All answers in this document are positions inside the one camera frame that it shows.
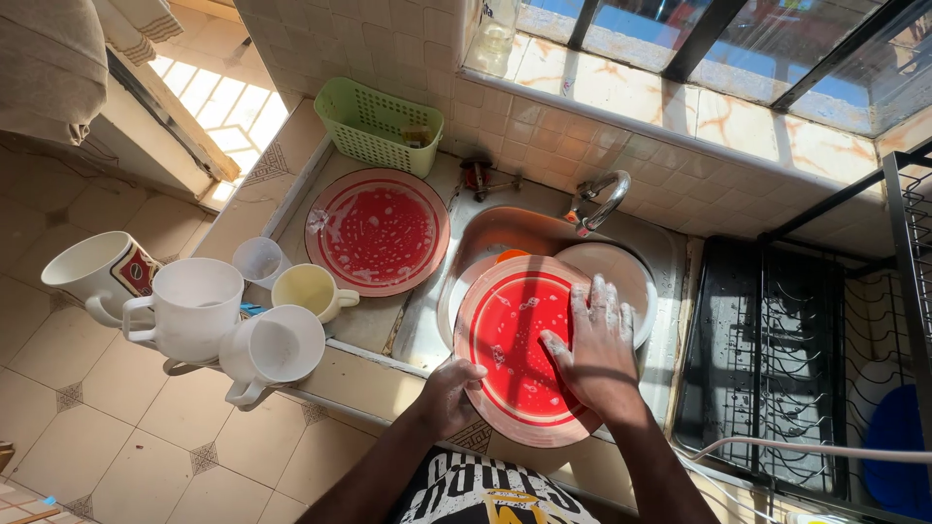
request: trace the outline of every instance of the green plastic basket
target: green plastic basket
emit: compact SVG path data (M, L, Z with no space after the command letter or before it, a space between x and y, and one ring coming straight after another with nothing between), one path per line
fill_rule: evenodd
M323 85L314 100L314 110L340 153L419 178L431 171L444 131L440 111L371 90L342 76ZM433 142L421 149L404 145L401 128L408 124L430 127Z

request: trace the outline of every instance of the person's left hand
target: person's left hand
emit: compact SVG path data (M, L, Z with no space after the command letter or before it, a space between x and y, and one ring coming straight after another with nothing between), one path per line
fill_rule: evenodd
M466 359L447 361L433 370L418 399L405 414L426 432L431 442L447 440L458 433L474 413L463 388L481 387L478 380L488 370Z

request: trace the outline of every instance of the window glass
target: window glass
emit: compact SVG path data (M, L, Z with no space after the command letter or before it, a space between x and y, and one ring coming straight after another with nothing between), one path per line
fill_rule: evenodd
M914 2L792 105L873 138L932 104L932 0Z
M566 44L583 9L583 0L522 0L518 31Z
M599 0L582 47L659 73L711 0Z
M748 0L690 81L772 103L882 0Z

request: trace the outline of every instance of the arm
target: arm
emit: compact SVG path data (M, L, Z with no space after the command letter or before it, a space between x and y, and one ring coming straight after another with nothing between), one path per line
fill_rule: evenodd
M601 275L593 279L586 307L584 287L573 285L573 352L551 331L541 339L560 376L593 409L615 437L631 476L641 518L649 522L718 522L680 465L637 390L631 308Z
M435 369L418 399L295 524L382 522L433 443L466 426L473 407L463 388L486 373L467 360Z

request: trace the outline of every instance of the windowsill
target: windowsill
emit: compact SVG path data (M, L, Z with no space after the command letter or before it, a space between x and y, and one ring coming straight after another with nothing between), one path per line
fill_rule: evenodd
M830 186L846 186L879 166L868 138L733 96L528 34L519 34L504 55L486 53L477 42L464 63L469 79L699 153Z

